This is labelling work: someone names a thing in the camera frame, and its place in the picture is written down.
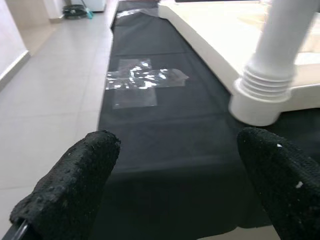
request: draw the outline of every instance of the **hallway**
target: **hallway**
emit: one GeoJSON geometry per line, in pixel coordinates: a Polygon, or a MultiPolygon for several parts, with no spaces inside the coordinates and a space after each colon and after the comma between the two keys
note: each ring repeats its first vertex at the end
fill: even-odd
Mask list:
{"type": "Polygon", "coordinates": [[[96,130],[116,5],[92,20],[64,20],[0,92],[0,238],[14,205],[96,130]]]}

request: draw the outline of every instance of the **clear tape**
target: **clear tape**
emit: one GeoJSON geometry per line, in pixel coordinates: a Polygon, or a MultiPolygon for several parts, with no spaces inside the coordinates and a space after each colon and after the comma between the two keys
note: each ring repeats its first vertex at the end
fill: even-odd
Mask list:
{"type": "Polygon", "coordinates": [[[110,71],[106,75],[105,89],[148,89],[183,87],[188,76],[178,69],[110,71]]]}
{"type": "Polygon", "coordinates": [[[113,108],[157,105],[154,88],[183,87],[189,77],[178,69],[154,70],[150,59],[121,59],[118,71],[106,75],[105,89],[115,89],[113,108]]]}
{"type": "Polygon", "coordinates": [[[140,9],[132,9],[132,10],[126,10],[121,11],[116,14],[116,18],[120,19],[122,17],[130,16],[132,14],[136,13],[143,13],[147,14],[149,16],[158,17],[158,8],[140,8],[140,9]]]}
{"type": "Polygon", "coordinates": [[[120,59],[118,71],[139,71],[152,69],[149,58],[143,59],[120,59]]]}

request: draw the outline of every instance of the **white pipe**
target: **white pipe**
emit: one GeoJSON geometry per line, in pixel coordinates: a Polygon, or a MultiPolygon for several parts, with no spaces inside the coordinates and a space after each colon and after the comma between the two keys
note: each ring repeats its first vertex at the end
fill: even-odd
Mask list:
{"type": "Polygon", "coordinates": [[[295,58],[320,0],[274,0],[255,54],[234,83],[229,110],[254,125],[274,123],[290,98],[295,58]]]}

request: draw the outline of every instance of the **black fabric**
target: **black fabric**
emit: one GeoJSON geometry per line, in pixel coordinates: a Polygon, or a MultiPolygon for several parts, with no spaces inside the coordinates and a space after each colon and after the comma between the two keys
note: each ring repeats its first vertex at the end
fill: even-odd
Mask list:
{"type": "Polygon", "coordinates": [[[239,154],[282,240],[320,239],[320,163],[286,139],[245,128],[239,154]]]}
{"type": "Polygon", "coordinates": [[[89,133],[14,207],[11,222],[27,220],[43,240],[87,240],[119,144],[110,132],[89,133]]]}
{"type": "Polygon", "coordinates": [[[117,12],[128,11],[132,9],[152,9],[158,7],[158,0],[135,0],[135,1],[119,1],[117,12]]]}
{"type": "MultiPolygon", "coordinates": [[[[113,32],[109,71],[120,59],[149,58],[153,69],[189,79],[155,88],[151,107],[113,109],[115,90],[105,91],[98,128],[116,133],[122,149],[90,239],[195,240],[269,225],[238,154],[245,124],[229,114],[217,77],[165,19],[137,13],[116,20],[113,32]]],[[[269,129],[319,157],[319,113],[283,113],[269,129]]]]}

